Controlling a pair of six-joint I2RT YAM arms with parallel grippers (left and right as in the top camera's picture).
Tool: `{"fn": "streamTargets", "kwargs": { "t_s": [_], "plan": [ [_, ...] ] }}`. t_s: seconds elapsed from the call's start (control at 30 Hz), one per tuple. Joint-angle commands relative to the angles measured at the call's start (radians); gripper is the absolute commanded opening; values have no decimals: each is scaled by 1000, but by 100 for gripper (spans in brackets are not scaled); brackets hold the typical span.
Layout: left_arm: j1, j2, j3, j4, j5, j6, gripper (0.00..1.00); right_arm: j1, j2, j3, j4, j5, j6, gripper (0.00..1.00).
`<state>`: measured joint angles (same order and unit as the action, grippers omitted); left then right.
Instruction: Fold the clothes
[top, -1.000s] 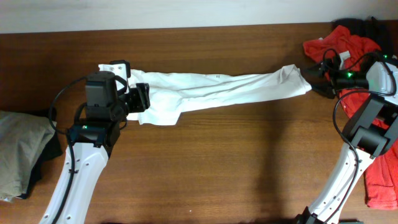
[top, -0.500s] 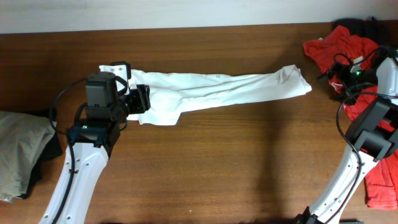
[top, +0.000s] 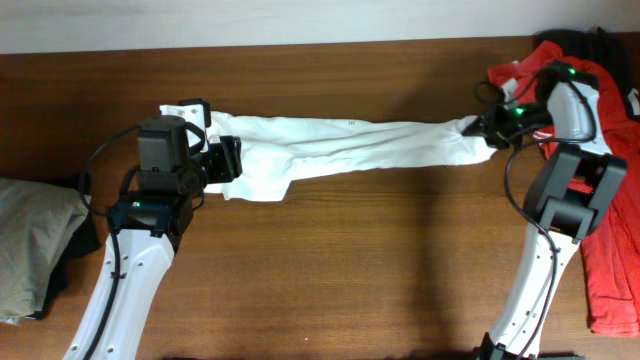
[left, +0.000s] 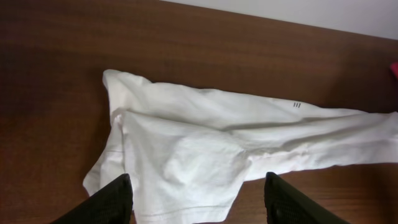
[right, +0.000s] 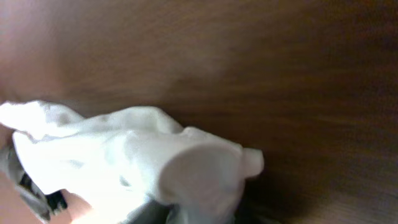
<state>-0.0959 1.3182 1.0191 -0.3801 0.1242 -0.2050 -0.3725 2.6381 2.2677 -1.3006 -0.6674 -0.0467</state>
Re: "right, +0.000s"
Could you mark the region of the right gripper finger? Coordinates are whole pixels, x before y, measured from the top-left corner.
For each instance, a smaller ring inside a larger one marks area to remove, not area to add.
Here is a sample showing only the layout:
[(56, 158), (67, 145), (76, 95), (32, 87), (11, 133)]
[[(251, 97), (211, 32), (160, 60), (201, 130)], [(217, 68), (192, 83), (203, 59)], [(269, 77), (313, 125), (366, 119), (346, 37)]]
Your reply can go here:
[(151, 200), (129, 213), (126, 224), (166, 224), (173, 207), (173, 205), (162, 205), (155, 200)]

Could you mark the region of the white printed t-shirt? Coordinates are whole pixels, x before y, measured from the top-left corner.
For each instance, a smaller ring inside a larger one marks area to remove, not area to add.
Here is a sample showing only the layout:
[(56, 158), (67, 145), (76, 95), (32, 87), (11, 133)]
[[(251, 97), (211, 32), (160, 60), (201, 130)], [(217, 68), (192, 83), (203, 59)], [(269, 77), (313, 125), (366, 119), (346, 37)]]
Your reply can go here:
[(151, 106), (85, 118), (45, 101), (6, 102), (1, 124), (43, 193), (65, 189), (114, 222), (156, 201), (174, 206), (170, 223), (229, 223), (246, 179), (264, 168), (260, 150), (183, 127)]

